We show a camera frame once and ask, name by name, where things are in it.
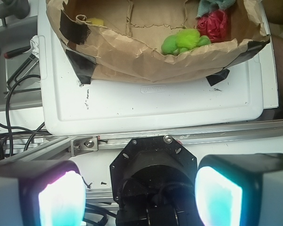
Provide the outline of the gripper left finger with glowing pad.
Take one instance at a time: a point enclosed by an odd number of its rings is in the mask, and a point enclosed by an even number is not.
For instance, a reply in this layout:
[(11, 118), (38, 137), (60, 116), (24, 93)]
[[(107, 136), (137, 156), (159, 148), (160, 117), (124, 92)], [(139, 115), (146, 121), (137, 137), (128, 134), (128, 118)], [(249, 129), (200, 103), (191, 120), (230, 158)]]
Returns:
[(73, 161), (0, 161), (0, 226), (79, 226), (85, 190)]

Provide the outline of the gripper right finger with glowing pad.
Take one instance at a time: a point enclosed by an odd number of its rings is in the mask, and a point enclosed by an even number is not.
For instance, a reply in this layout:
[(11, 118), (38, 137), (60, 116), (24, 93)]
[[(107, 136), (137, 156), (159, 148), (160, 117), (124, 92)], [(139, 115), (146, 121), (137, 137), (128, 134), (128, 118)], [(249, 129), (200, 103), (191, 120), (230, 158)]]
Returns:
[(195, 198), (206, 226), (283, 226), (283, 153), (206, 155)]

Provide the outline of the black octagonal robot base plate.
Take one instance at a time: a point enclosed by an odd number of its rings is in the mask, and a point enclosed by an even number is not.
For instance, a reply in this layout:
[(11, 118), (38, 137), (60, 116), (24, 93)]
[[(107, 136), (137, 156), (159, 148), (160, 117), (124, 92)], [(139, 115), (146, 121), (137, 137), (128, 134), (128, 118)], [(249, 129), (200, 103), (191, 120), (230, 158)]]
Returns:
[(132, 139), (110, 164), (118, 226), (200, 226), (197, 158), (171, 136)]

